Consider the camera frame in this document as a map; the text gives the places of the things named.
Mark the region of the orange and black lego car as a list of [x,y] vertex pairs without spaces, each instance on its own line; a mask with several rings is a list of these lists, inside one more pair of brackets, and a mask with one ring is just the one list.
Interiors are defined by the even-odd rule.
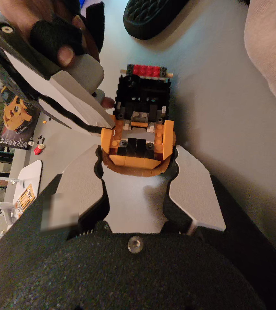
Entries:
[[166,67],[128,64],[118,80],[113,129],[102,129],[103,164],[138,177],[164,173],[175,146],[169,120],[172,73]]

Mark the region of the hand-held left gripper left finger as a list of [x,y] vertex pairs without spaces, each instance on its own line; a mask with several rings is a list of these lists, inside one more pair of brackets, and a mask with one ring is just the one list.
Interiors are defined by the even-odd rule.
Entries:
[[109,213],[102,150],[93,145],[63,171],[55,193],[55,222],[97,222]]

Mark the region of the white book stand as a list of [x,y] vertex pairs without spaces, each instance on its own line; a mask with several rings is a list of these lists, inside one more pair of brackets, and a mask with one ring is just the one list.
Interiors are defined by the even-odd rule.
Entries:
[[3,215],[8,228],[12,227],[12,225],[18,220],[15,217],[15,202],[29,184],[32,184],[35,196],[37,198],[41,182],[41,175],[42,161],[37,160],[24,167],[16,179],[10,178],[8,180],[6,189],[10,189],[11,187],[13,188],[13,197],[8,199],[5,198],[4,202],[0,202],[1,215]]

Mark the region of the person's right hand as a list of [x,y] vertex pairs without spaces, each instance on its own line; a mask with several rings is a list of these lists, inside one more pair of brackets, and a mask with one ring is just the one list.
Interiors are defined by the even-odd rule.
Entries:
[[0,13],[34,49],[62,68],[72,66],[83,54],[100,62],[103,2],[87,7],[83,16],[79,1],[3,0]]

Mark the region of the lego set cardboard box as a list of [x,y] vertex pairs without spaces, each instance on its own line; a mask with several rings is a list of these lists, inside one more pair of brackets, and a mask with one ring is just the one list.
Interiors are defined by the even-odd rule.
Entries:
[[0,102],[0,146],[27,150],[33,141],[40,111],[5,86],[0,94],[3,99]]

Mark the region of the black dimpled object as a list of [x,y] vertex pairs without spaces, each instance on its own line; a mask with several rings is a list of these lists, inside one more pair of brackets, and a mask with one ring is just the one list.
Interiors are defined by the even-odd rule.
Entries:
[[123,24],[128,34],[149,40],[161,33],[177,17],[188,0],[130,0]]

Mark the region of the orange sticker sheet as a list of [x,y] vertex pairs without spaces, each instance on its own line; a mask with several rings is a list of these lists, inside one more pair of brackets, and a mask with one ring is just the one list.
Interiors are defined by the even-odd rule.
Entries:
[[15,217],[17,219],[21,217],[21,215],[32,204],[35,198],[36,196],[32,184],[29,184],[15,202]]

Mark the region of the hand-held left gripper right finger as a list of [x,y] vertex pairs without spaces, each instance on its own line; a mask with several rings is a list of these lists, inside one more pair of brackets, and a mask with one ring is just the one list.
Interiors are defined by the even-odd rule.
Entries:
[[226,229],[209,171],[180,145],[174,148],[163,214],[163,232],[193,235],[200,227]]

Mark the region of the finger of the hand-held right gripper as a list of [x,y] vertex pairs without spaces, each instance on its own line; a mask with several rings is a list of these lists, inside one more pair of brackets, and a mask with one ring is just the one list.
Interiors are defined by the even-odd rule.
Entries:
[[66,110],[52,98],[38,98],[38,105],[49,118],[69,129],[93,136],[100,136],[101,134],[101,127],[86,124],[73,112]]
[[105,109],[67,71],[61,70],[46,80],[7,51],[4,53],[28,84],[41,95],[55,100],[87,125],[114,128],[115,122]]

